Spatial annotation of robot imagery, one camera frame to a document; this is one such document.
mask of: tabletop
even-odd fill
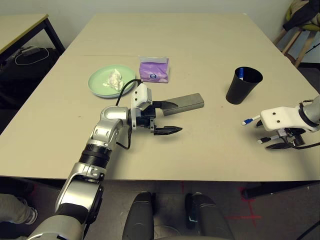
[[[138,55],[170,59],[169,83],[146,83],[153,100],[200,93],[204,107],[169,116],[158,111],[157,126],[183,130],[168,136],[134,131],[130,150],[117,147],[112,154],[108,179],[320,179],[319,147],[267,150],[257,139],[274,133],[240,124],[261,110],[313,99],[316,90],[248,16],[198,13],[96,15],[0,136],[0,175],[67,178],[101,110],[116,102],[90,92],[90,75],[122,64],[139,76]],[[243,103],[232,105],[225,96],[241,66],[260,71],[263,81]],[[123,96],[119,105],[129,107],[130,99]],[[303,137],[307,144],[318,142],[320,132]]]
[[[0,54],[46,18],[43,13],[0,16]]]

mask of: black chair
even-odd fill
[[[161,240],[234,240],[224,216],[215,202],[201,193],[185,197],[186,226],[198,223],[201,236],[165,237]],[[154,215],[152,195],[142,192],[134,199],[125,222],[122,240],[153,240]]]

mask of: cup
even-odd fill
[[[251,67],[242,66],[234,71],[234,76],[225,99],[231,104],[240,104],[254,87],[263,79],[262,74]]]

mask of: chair backrest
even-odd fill
[[[173,236],[164,237],[159,240],[227,240],[225,238],[213,237],[213,236]]]

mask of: marker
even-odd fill
[[[264,144],[266,142],[269,142],[271,140],[278,139],[278,138],[279,138],[278,135],[274,135],[271,137],[263,137],[263,138],[260,138],[259,140],[257,140],[257,142],[258,142],[258,144]]]
[[[239,76],[238,76],[238,78],[241,79],[241,80],[243,80],[243,79],[244,79],[244,75],[245,75],[245,73],[244,73],[244,68],[243,68],[243,67],[240,67],[240,68],[239,68]]]
[[[255,117],[252,117],[252,118],[248,118],[248,119],[242,121],[242,122],[241,122],[241,125],[242,125],[242,126],[245,126],[245,125],[247,125],[247,124],[251,123],[252,121],[257,120],[257,119],[259,119],[259,118],[260,118],[260,115],[255,116]]]

